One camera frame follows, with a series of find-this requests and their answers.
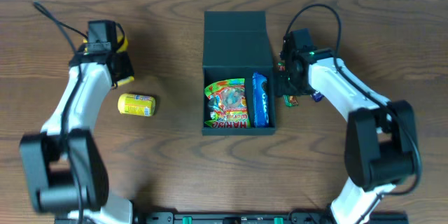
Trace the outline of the green KitKat bar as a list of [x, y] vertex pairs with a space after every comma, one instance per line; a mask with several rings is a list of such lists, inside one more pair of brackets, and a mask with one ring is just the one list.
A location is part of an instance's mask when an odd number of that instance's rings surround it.
[[[278, 62], [277, 66], [278, 66], [278, 70], [280, 70], [280, 71], [285, 71], [286, 70], [285, 64], [283, 62]], [[285, 105], [287, 107], [299, 106], [299, 103], [298, 103], [298, 101], [297, 101], [295, 96], [284, 95], [283, 96], [283, 100], [284, 100], [284, 103], [285, 103]]]

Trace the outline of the dark green gift box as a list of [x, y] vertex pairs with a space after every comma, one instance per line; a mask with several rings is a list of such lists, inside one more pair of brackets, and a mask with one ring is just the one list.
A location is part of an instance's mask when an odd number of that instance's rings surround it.
[[203, 87], [233, 78], [245, 80], [248, 118], [254, 119], [254, 73], [267, 78], [267, 127], [212, 128], [204, 125], [204, 136], [265, 136], [277, 129], [274, 97], [274, 58], [263, 11], [206, 11], [204, 13]]

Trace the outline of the Haribo worms gummy bag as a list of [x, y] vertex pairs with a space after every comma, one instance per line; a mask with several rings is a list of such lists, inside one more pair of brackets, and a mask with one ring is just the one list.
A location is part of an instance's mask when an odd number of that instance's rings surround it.
[[205, 87], [210, 128], [250, 128], [244, 78], [220, 80]]

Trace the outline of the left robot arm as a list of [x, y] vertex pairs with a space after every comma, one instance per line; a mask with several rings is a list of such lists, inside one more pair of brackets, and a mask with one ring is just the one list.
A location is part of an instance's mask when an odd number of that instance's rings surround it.
[[87, 43], [69, 62], [69, 81], [39, 133], [26, 134], [20, 155], [29, 197], [38, 213], [68, 223], [132, 223], [133, 205], [109, 192], [109, 178], [92, 137], [102, 102], [134, 71], [123, 28], [110, 20], [88, 23]]

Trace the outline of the yellow snack bag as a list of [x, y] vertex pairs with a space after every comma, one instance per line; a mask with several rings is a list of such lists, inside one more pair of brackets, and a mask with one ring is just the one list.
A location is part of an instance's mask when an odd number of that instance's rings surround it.
[[117, 49], [112, 49], [111, 42], [90, 43], [86, 38], [79, 48], [84, 53], [85, 63], [97, 63], [107, 67], [111, 77], [111, 88], [116, 89], [134, 80], [134, 69], [127, 53], [128, 40], [125, 35], [117, 35]]

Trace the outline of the blue Oreo cookie pack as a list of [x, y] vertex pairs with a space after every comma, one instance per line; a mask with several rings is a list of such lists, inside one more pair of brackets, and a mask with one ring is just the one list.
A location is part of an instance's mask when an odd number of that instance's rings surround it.
[[267, 78], [262, 74], [255, 72], [253, 81], [253, 109], [255, 127], [269, 126], [269, 101], [267, 93]]

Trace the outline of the purple Dairy Milk bar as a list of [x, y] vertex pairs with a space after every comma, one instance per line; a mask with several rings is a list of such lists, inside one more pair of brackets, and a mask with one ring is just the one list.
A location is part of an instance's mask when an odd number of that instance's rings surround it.
[[311, 98], [315, 101], [315, 102], [320, 102], [325, 96], [320, 93], [319, 91], [315, 91], [314, 93], [311, 94]]

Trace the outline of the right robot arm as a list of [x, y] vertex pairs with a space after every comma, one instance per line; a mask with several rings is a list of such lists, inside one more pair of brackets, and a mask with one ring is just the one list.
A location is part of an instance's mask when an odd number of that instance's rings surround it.
[[370, 89], [336, 51], [318, 49], [307, 29], [284, 36], [280, 58], [284, 69], [276, 76], [276, 95], [323, 95], [347, 122], [348, 179], [320, 223], [370, 222], [383, 198], [397, 195], [396, 186], [421, 171], [412, 107]]

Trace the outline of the yellow candy canister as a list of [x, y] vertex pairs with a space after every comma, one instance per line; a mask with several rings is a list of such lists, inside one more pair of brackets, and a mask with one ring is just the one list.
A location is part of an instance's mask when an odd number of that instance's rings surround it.
[[121, 114], [151, 117], [155, 112], [154, 97], [125, 93], [118, 99], [118, 110]]

